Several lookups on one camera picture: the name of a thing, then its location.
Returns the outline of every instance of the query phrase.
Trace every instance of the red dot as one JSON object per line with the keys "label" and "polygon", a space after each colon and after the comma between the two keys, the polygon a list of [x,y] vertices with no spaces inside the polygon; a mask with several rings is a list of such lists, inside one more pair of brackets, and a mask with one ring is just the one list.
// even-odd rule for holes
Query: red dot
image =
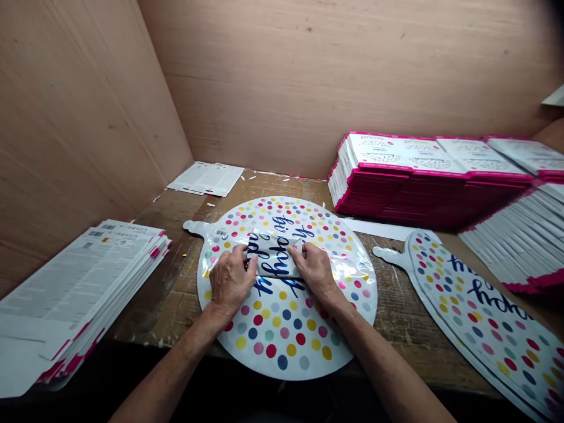
{"label": "red dot", "polygon": [[531,348],[533,348],[533,350],[537,350],[537,351],[541,350],[539,346],[536,344],[536,342],[534,342],[532,339],[527,339],[527,343],[531,346]]}
{"label": "red dot", "polygon": [[531,359],[527,356],[523,356],[521,357],[523,359],[523,361],[525,362],[525,364],[531,368],[535,368],[535,365],[533,364],[533,362],[531,361]]}
{"label": "red dot", "polygon": [[507,367],[509,367],[511,370],[517,371],[517,366],[515,365],[513,360],[511,360],[509,357],[505,357],[503,361],[505,362],[505,364],[507,364]]}
{"label": "red dot", "polygon": [[273,358],[276,355],[276,347],[274,346],[274,344],[270,344],[268,347],[266,347],[266,356],[268,358]]}

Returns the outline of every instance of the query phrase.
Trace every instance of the wooden table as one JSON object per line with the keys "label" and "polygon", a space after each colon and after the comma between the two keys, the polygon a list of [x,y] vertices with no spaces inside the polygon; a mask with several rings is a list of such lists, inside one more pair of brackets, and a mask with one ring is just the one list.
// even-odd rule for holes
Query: wooden table
{"label": "wooden table", "polygon": [[[240,179],[226,198],[166,190],[136,219],[135,223],[166,229],[173,240],[172,249],[112,325],[107,337],[171,347],[200,315],[196,280],[203,240],[184,231],[184,221],[213,223],[234,206],[264,196],[298,197],[320,205],[325,203],[325,208],[333,211],[326,182],[295,178],[284,181],[286,176],[250,170],[245,170],[243,176],[246,180]],[[407,274],[370,253],[376,245],[401,251],[403,242],[362,233],[357,235],[369,252],[377,277],[378,312],[374,327],[431,387],[499,398],[497,391],[468,364],[434,323]],[[500,283],[460,238],[448,234],[439,236],[448,250],[500,288]],[[562,319],[553,307],[546,304],[533,306],[505,289],[501,290],[557,334],[564,333]],[[218,343],[210,353],[230,357]],[[339,373],[364,374],[356,360]]]}

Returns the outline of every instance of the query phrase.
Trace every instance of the pink dot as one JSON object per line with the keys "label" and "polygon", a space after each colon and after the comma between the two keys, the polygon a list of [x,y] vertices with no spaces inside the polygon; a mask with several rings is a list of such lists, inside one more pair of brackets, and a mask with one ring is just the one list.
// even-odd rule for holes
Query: pink dot
{"label": "pink dot", "polygon": [[486,353],[488,353],[489,355],[493,355],[493,349],[492,347],[490,347],[488,344],[482,344],[482,348],[484,349],[484,351]]}
{"label": "pink dot", "polygon": [[254,350],[254,353],[255,353],[256,355],[262,354],[263,351],[264,351],[264,345],[263,345],[263,343],[256,343],[256,344],[254,345],[254,347],[253,347],[253,350]]}
{"label": "pink dot", "polygon": [[270,344],[266,347],[266,356],[268,358],[273,358],[276,355],[276,346],[274,344]]}

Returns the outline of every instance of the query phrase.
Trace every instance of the blue dot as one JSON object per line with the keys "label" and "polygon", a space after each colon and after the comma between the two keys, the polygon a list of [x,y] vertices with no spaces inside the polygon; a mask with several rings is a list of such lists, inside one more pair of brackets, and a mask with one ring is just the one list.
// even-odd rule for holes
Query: blue dot
{"label": "blue dot", "polygon": [[286,370],[288,367],[288,359],[285,355],[278,356],[278,367],[280,367],[280,370]]}
{"label": "blue dot", "polygon": [[531,385],[536,385],[535,378],[531,376],[529,372],[527,372],[527,370],[523,370],[523,375],[527,378],[527,380]]}

